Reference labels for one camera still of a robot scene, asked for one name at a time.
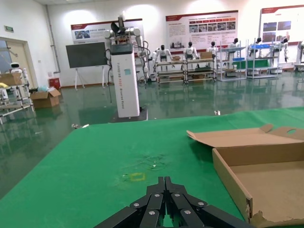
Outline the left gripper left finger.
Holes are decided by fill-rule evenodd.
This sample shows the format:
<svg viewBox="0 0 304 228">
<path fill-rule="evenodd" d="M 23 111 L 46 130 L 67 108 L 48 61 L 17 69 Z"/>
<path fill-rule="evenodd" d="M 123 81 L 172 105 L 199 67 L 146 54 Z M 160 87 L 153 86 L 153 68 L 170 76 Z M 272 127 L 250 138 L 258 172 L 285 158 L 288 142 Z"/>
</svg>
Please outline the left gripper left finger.
<svg viewBox="0 0 304 228">
<path fill-rule="evenodd" d="M 97 228 L 162 228 L 165 216 L 165 181 L 158 178 L 158 183 L 147 187 L 146 195 L 129 206 L 124 207 Z"/>
</svg>

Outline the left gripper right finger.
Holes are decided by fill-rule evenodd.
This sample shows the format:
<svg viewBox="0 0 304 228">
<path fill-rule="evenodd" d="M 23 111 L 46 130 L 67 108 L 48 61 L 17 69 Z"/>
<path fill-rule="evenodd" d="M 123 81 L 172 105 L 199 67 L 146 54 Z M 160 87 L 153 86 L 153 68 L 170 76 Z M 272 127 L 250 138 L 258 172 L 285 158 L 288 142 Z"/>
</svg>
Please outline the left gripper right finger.
<svg viewBox="0 0 304 228">
<path fill-rule="evenodd" d="M 252 228 L 245 221 L 187 193 L 183 185 L 165 177 L 167 213 L 175 227 L 183 228 Z"/>
</svg>

